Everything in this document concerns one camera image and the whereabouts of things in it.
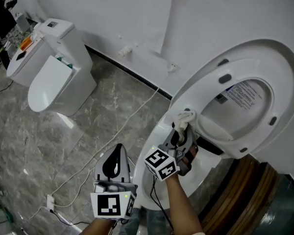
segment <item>white cloth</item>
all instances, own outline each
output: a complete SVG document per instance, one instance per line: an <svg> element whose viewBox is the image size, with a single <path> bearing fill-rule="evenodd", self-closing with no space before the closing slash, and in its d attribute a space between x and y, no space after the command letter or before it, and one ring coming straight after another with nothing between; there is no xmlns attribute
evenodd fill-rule
<svg viewBox="0 0 294 235"><path fill-rule="evenodd" d="M196 112L193 110L183 111L179 113L174 119L174 129L178 132L178 144L184 141L184 131L187 125L196 119Z"/></svg>

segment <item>wall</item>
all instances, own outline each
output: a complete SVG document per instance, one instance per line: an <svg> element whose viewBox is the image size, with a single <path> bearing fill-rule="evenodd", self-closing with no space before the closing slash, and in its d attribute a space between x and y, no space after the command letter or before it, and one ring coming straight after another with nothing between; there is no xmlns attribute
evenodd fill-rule
<svg viewBox="0 0 294 235"><path fill-rule="evenodd" d="M162 4L146 11L148 1L20 0L18 6L34 19L56 17L75 23L86 45L155 85L161 85L170 63L180 66L162 85L171 95L213 57L242 42L274 39L294 52L294 0L172 0L158 52L145 46L150 28L144 22L157 19ZM120 58L117 53L125 45L131 45L133 53ZM255 156L294 176L294 118L274 143Z"/></svg>

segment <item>marble floor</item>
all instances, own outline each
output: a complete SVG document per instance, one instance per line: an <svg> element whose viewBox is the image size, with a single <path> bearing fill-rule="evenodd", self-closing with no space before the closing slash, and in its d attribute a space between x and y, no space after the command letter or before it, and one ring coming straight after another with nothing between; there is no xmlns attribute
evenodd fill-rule
<svg viewBox="0 0 294 235"><path fill-rule="evenodd" d="M47 194L80 170L154 93L104 59L94 54L91 57L94 62L92 75L98 86L71 117L31 111L27 104L28 89L17 83L0 93L0 187L4 194L1 200L12 212L16 224L23 224L29 235L75 235L85 228L85 224L67 226L45 209L24 222L40 206L46 206ZM5 69L0 67L0 90L10 83L11 80L5 77ZM135 163L169 104L169 100L156 94L102 151L121 142ZM54 194L57 205L68 205L74 199L99 155ZM230 165L231 160L222 160L191 196L197 212L209 201ZM69 207L56 208L56 212L73 223L91 222L89 193L93 189L92 182L91 174L76 201Z"/></svg>

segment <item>barcode label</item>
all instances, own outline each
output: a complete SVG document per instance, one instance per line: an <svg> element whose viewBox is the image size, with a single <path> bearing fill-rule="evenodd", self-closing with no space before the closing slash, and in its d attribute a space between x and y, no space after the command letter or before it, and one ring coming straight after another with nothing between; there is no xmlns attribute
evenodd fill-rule
<svg viewBox="0 0 294 235"><path fill-rule="evenodd" d="M227 98L222 94L217 95L215 99L219 102L219 104L224 104L227 101Z"/></svg>

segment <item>toilet bowl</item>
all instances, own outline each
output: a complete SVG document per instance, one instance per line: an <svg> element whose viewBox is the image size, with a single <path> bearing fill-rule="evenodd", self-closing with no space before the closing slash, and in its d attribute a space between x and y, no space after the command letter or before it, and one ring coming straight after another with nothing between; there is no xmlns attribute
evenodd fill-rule
<svg viewBox="0 0 294 235"><path fill-rule="evenodd" d="M274 41L252 41L234 47L199 69L173 97L138 158L133 183L137 201L147 209L160 208L150 197L152 174L144 156L172 130L173 118L185 109L196 111L195 134L223 152L200 147L192 170L180 177L190 196L222 158L239 159L274 140L294 114L294 67L290 50ZM164 182L155 185L160 203L169 207Z"/></svg>
<svg viewBox="0 0 294 235"><path fill-rule="evenodd" d="M92 59L73 23L48 19L39 30L58 53L49 56L32 81L28 105L35 112L73 115L97 85L90 73Z"/></svg>
<svg viewBox="0 0 294 235"><path fill-rule="evenodd" d="M35 76L50 55L55 55L54 50L42 36L37 36L33 44L26 49L23 58L16 60L23 53L18 49L12 57L6 76L18 84L29 87Z"/></svg>

